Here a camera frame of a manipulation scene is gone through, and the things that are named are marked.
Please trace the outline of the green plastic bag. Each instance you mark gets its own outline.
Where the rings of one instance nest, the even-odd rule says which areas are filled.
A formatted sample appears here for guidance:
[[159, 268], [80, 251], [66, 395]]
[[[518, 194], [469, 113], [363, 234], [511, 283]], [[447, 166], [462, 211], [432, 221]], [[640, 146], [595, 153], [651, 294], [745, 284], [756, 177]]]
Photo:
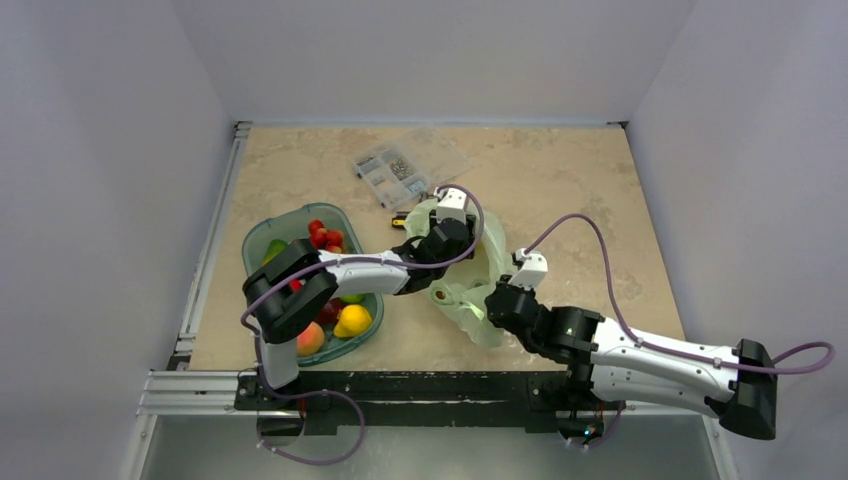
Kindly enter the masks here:
[[485, 299], [494, 292], [501, 276], [514, 272], [505, 230], [499, 219], [487, 211], [474, 254], [450, 266], [441, 279], [428, 287], [427, 297], [473, 343], [496, 348], [502, 344], [504, 334], [488, 320]]

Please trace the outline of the dark red fake plum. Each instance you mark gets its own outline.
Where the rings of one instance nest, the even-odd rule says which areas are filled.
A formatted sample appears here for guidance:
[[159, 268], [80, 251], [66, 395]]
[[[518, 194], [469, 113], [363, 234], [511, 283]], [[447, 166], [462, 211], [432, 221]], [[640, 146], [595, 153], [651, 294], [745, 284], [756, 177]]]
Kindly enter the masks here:
[[345, 303], [335, 298], [329, 300], [321, 308], [314, 321], [323, 328], [334, 326], [338, 322], [340, 312], [345, 307]]

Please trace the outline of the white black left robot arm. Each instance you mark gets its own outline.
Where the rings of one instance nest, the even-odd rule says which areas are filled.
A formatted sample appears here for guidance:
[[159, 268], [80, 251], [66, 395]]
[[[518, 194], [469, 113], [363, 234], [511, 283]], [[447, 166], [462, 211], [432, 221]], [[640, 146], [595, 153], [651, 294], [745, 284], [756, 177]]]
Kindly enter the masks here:
[[428, 288], [449, 266], [474, 254], [481, 214], [436, 219], [426, 235], [378, 254], [321, 252], [297, 240], [242, 286], [244, 326], [253, 332], [264, 378], [259, 395], [272, 408], [297, 399], [296, 338], [326, 303], [350, 294], [407, 295]]

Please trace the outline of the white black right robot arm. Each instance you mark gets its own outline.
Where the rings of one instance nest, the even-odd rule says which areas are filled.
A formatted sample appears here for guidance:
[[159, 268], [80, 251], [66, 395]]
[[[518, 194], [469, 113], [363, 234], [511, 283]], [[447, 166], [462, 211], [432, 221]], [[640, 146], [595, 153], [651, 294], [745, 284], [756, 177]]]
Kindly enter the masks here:
[[534, 290], [506, 280], [485, 306], [489, 322], [527, 352], [567, 366], [561, 392], [573, 406], [596, 398], [659, 403], [715, 418], [740, 436], [776, 437], [775, 362], [759, 342], [710, 346], [641, 331], [629, 337], [615, 319], [575, 306], [546, 307]]

